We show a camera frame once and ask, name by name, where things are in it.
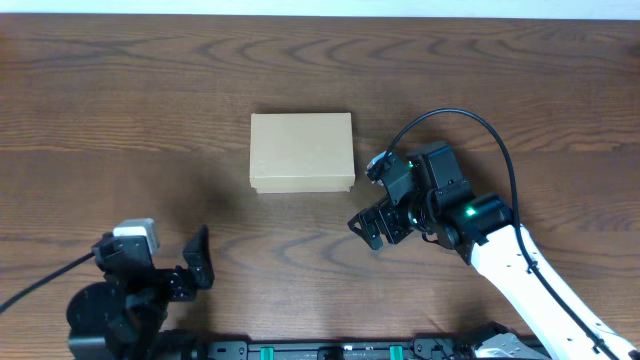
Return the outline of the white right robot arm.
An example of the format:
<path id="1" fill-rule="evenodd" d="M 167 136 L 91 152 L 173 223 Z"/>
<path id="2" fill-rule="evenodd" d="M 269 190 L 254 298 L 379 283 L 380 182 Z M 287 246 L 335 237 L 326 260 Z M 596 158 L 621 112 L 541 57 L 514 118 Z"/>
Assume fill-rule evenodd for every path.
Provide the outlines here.
<path id="1" fill-rule="evenodd" d="M 636 359 L 638 349 L 607 326 L 551 267 L 513 210 L 497 194 L 476 196 L 444 142 L 408 153 L 376 156 L 366 174 L 383 167 L 386 195 L 348 223 L 380 249 L 413 232 L 456 251 L 494 285 L 552 359 Z"/>

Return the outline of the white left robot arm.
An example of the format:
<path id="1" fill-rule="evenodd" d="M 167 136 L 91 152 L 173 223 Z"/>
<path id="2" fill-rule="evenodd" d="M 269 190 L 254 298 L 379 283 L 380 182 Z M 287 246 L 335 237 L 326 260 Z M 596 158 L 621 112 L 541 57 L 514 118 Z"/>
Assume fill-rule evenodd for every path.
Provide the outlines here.
<path id="1" fill-rule="evenodd" d="M 171 302 L 192 302 L 214 283 L 209 229 L 201 226 L 184 247 L 186 267 L 159 269 L 151 219 L 124 222 L 102 236 L 91 254 L 104 280 L 80 290 L 66 319 L 76 359 L 151 359 L 169 345 L 161 327 Z"/>

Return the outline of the brown cardboard box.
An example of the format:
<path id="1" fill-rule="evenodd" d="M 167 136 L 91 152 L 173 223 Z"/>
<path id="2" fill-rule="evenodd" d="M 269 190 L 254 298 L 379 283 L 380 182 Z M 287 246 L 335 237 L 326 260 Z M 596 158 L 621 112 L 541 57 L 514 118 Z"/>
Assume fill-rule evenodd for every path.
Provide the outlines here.
<path id="1" fill-rule="evenodd" d="M 348 192 L 355 183 L 351 115 L 252 114 L 249 180 L 263 194 Z"/>

